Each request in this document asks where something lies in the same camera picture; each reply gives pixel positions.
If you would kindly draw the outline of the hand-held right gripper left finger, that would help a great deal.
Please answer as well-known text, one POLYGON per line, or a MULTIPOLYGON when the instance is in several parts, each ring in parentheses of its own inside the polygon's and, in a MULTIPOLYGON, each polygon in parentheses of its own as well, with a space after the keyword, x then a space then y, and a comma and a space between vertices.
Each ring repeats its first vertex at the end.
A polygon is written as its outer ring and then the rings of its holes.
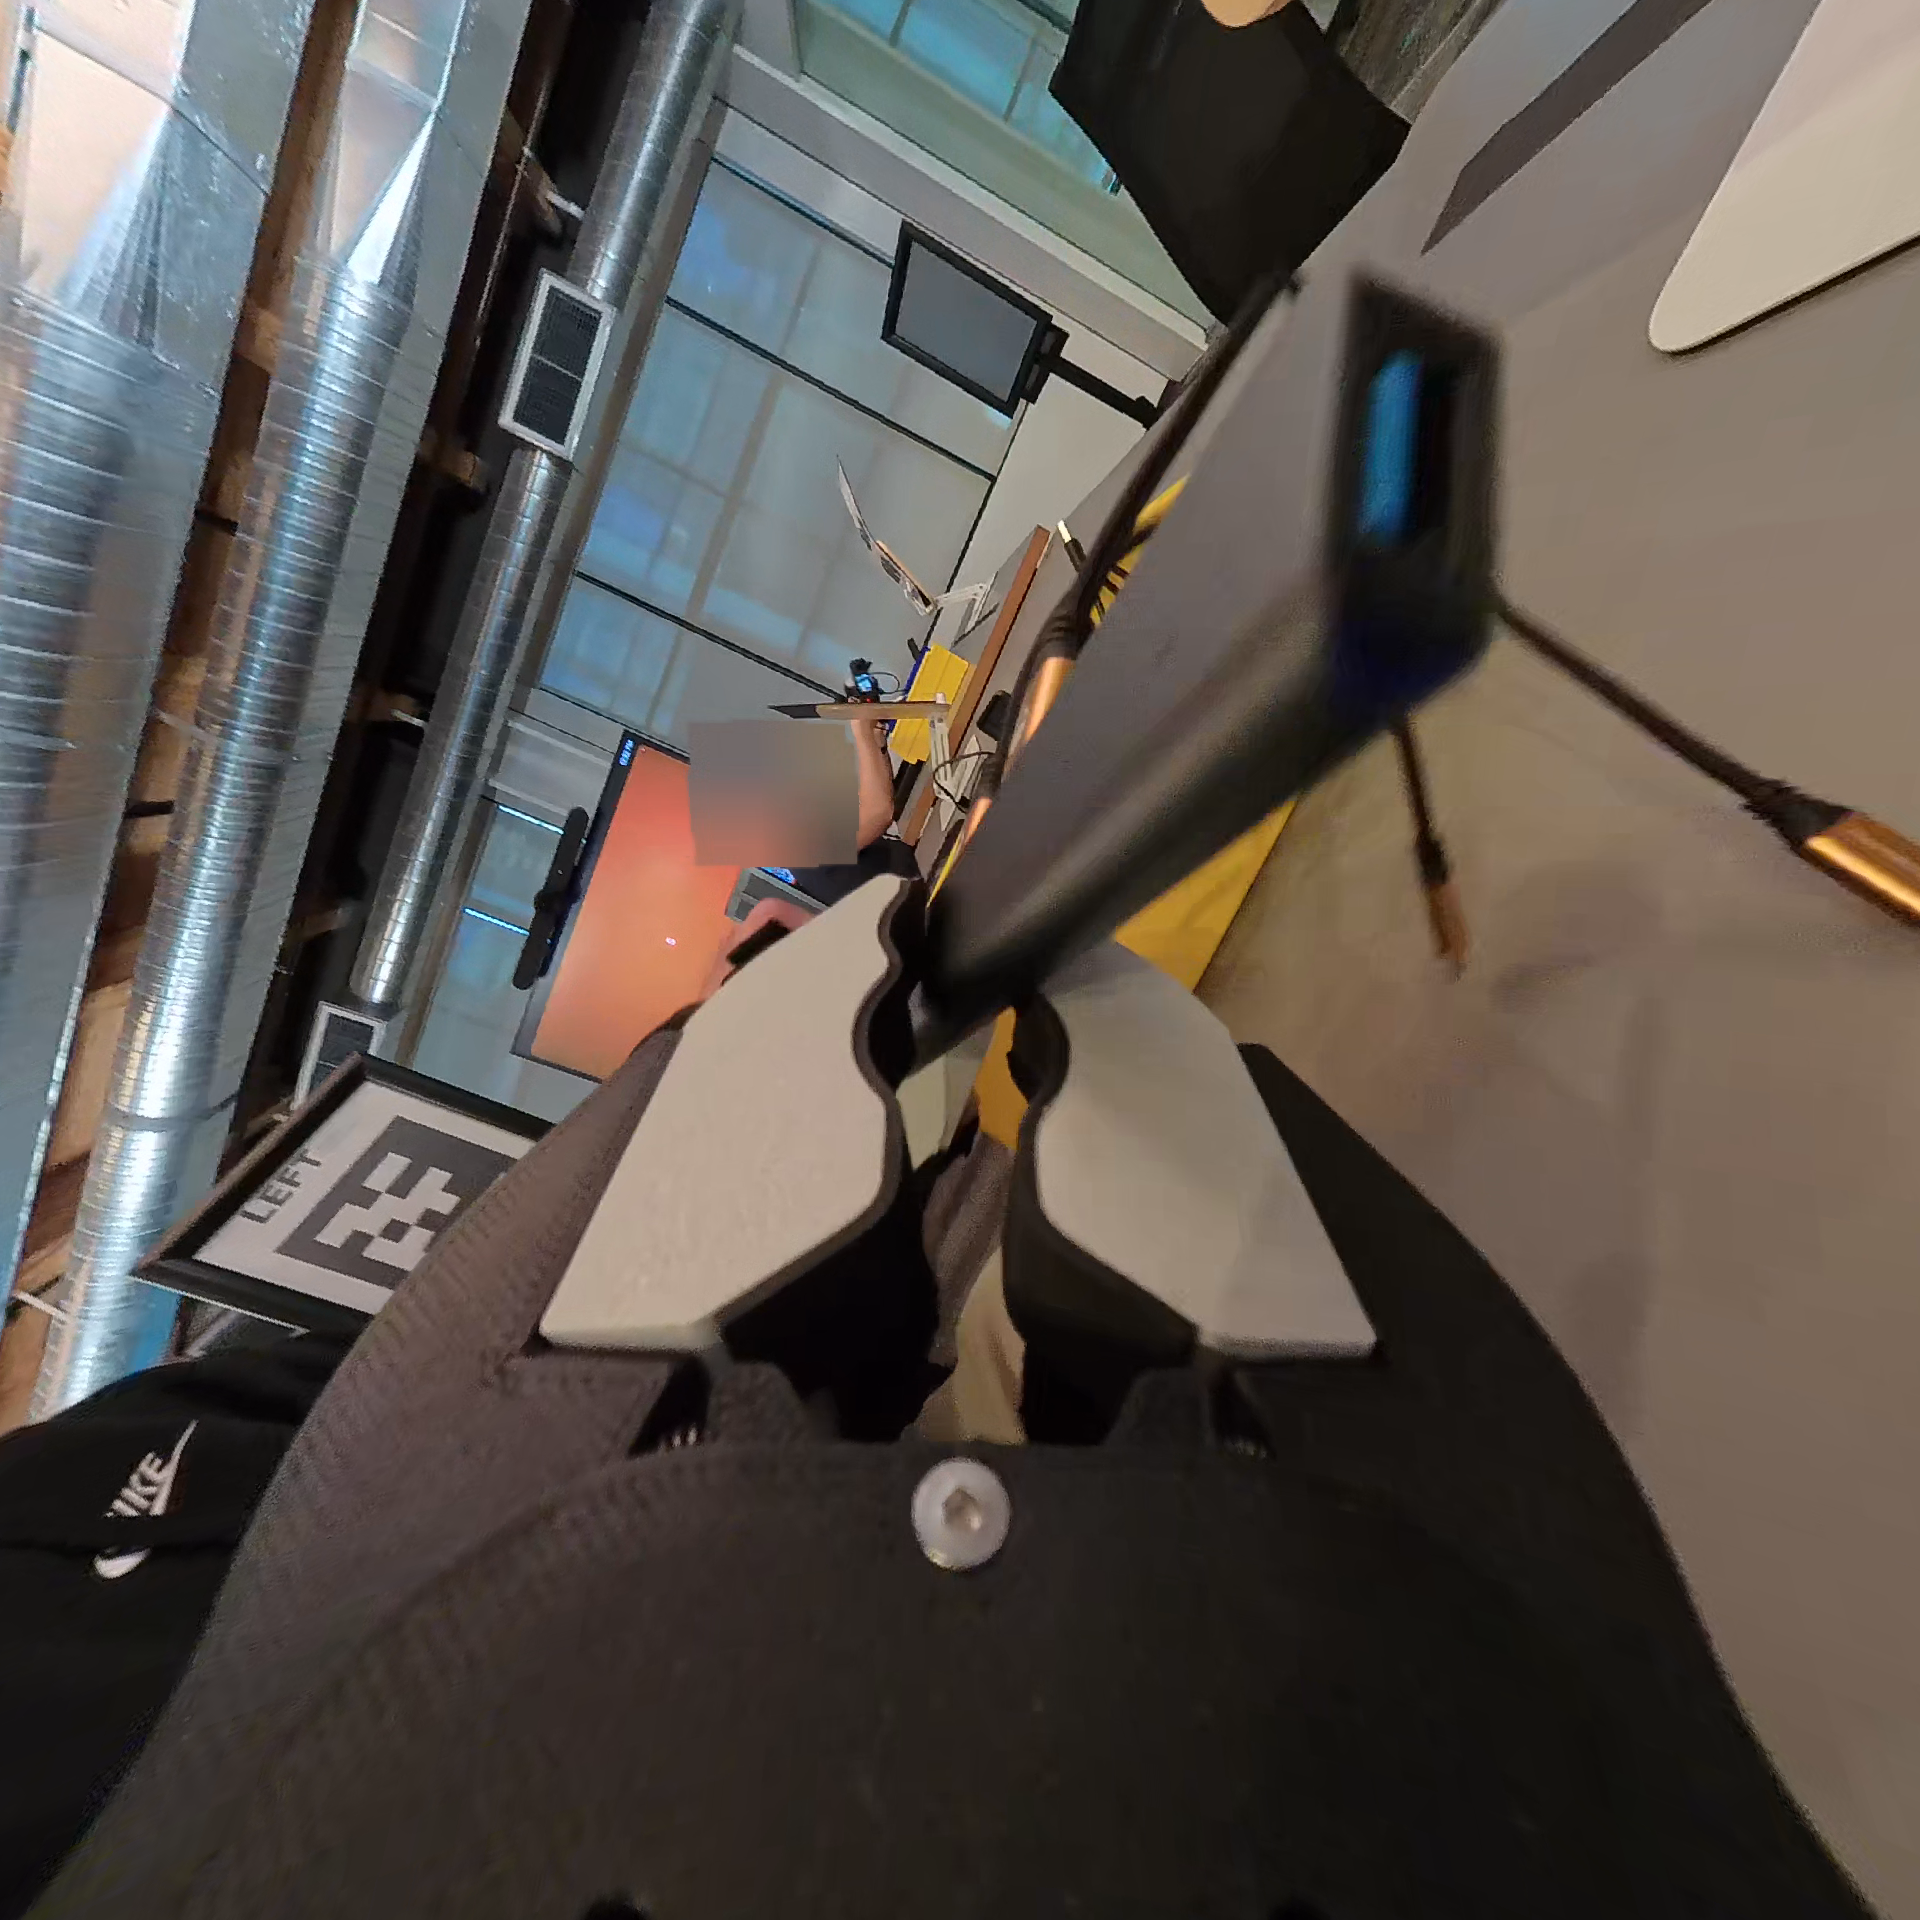
POLYGON ((922 887, 882 875, 685 1022, 545 1308, 554 1349, 786 1370, 922 1356, 906 1013, 922 887))

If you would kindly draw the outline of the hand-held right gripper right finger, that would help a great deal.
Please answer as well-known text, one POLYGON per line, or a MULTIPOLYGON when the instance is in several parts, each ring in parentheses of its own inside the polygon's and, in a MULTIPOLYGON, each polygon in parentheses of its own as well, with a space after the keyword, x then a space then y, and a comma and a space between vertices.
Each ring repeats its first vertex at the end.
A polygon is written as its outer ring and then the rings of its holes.
POLYGON ((1361 1360, 1377 1325, 1227 1027, 1118 944, 1015 1022, 1002 1283, 1029 1379, 1361 1360))

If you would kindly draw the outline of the yellow plastic bin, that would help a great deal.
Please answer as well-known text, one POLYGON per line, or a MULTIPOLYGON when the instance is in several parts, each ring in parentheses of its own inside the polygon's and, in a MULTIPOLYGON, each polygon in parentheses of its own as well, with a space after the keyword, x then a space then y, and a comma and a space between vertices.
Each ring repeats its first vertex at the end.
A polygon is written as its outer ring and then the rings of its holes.
MULTIPOLYGON (((1096 596, 1090 631, 1120 598, 1145 541, 1160 530, 1185 486, 1187 480, 1175 478, 1144 502, 1128 544, 1096 596)), ((1232 838, 1155 903, 1141 907, 1118 928, 1118 944, 1194 991, 1209 971, 1297 807, 1297 800, 1279 804, 1255 827, 1232 838)), ((952 1118, 949 1146, 958 1141, 960 1149, 969 1149, 971 1133, 986 1128, 991 1141, 1015 1148, 1025 1096, 1008 1066, 1014 1034, 1014 1019, 1003 1015, 989 1035, 986 1054, 977 1063, 963 1061, 969 1075, 952 1118)))

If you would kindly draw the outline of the dark grey usb hub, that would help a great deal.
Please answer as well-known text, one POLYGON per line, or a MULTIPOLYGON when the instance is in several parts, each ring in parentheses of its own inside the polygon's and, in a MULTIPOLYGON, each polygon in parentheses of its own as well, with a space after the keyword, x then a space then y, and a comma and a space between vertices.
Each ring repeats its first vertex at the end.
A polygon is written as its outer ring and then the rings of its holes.
POLYGON ((1504 346, 1366 270, 1325 274, 927 912, 917 1066, 1102 944, 1466 677, 1498 598, 1504 346))

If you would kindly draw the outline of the orange screen monitor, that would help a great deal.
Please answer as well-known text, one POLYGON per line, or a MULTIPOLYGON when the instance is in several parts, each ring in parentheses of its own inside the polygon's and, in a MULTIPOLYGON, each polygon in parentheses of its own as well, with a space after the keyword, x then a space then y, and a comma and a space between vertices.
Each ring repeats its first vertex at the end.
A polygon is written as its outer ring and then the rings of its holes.
POLYGON ((589 810, 584 896, 554 966, 520 991, 513 1055, 602 1080, 701 998, 758 899, 747 869, 697 858, 681 752, 622 731, 589 810))

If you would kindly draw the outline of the black video bar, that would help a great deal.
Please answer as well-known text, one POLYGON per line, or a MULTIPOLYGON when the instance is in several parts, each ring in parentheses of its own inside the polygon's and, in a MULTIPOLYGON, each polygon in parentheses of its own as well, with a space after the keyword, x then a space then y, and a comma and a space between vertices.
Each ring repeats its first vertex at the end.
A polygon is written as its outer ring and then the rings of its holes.
POLYGON ((571 912, 584 896, 584 871, 591 840, 591 810, 574 807, 566 818, 561 840, 534 899, 531 925, 513 971, 513 987, 518 991, 534 990, 554 966, 571 912))

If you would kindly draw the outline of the small yellow bin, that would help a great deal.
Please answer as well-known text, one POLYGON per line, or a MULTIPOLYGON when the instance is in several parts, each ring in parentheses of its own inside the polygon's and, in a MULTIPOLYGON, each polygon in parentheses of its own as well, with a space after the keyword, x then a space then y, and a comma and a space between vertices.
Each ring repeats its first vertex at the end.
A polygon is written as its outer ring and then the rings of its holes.
POLYGON ((969 687, 971 677, 971 661, 937 642, 927 650, 904 691, 889 700, 889 707, 912 709, 912 714, 898 716, 888 733, 888 752, 898 765, 920 765, 929 758, 934 720, 922 709, 939 707, 953 717, 953 707, 969 687))

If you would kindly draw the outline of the wooden desk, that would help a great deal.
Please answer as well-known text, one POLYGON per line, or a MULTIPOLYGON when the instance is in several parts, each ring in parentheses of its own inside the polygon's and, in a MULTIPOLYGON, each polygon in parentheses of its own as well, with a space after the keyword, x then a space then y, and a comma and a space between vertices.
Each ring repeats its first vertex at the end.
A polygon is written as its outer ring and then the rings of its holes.
POLYGON ((967 620, 957 632, 949 639, 937 639, 937 644, 971 661, 975 677, 952 709, 952 717, 944 709, 931 717, 931 755, 912 767, 914 779, 906 788, 897 813, 897 829, 907 845, 917 845, 927 831, 947 831, 967 782, 982 767, 983 749, 977 744, 977 717, 1006 684, 1002 661, 1008 655, 1025 598, 1042 572, 1050 546, 1051 530, 1035 526, 1025 546, 995 572, 989 587, 963 600, 960 610, 967 620))

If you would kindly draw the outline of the white vent grille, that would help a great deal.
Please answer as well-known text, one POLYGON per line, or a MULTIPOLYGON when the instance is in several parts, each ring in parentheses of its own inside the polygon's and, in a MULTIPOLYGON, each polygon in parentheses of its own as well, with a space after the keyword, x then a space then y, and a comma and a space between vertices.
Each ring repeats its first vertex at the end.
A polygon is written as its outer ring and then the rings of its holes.
POLYGON ((543 270, 497 424, 523 445, 570 463, 586 431, 616 320, 617 308, 608 300, 543 270))

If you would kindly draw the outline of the white table pad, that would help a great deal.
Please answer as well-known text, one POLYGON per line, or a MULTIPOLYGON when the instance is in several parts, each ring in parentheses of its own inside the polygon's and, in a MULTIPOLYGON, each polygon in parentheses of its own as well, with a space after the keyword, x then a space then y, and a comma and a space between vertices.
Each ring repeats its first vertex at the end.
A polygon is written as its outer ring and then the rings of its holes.
POLYGON ((1681 356, 1918 236, 1918 4, 1823 2, 1649 312, 1681 356))

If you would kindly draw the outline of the silver spiral air duct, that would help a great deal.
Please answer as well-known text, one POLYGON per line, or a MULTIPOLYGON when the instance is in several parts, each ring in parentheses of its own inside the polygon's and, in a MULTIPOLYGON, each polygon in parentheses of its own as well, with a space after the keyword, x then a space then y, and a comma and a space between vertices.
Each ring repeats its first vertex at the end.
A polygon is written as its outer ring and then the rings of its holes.
MULTIPOLYGON (((608 147, 561 277, 608 300, 617 325, 659 260, 665 213, 687 182, 742 4, 649 4, 608 147)), ((605 383, 598 378, 593 408, 605 383)), ((350 971, 350 997, 377 1022, 401 1015, 434 896, 497 744, 497 711, 529 637, 547 549, 571 467, 514 440, 464 591, 424 747, 350 971)))
POLYGON ((136 1268, 211 1181, 246 1085, 249 925, 415 318, 410 251, 313 268, 282 334, 35 1420, 151 1365, 176 1318, 136 1268))

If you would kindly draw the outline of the large silver air duct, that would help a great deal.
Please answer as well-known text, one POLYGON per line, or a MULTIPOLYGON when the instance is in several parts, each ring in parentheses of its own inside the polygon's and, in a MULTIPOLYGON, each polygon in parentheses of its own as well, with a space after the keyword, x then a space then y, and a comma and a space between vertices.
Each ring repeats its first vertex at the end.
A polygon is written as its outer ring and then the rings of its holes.
POLYGON ((7 1279, 312 12, 5 4, 7 1279))

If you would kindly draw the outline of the black wall monitor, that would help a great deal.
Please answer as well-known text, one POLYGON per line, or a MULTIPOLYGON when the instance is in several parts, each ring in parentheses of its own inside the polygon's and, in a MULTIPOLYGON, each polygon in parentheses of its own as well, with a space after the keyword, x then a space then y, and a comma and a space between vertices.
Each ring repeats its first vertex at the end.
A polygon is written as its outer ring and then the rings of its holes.
POLYGON ((935 234, 904 222, 881 340, 1010 418, 1050 380, 1066 347, 1066 326, 1014 284, 935 234))

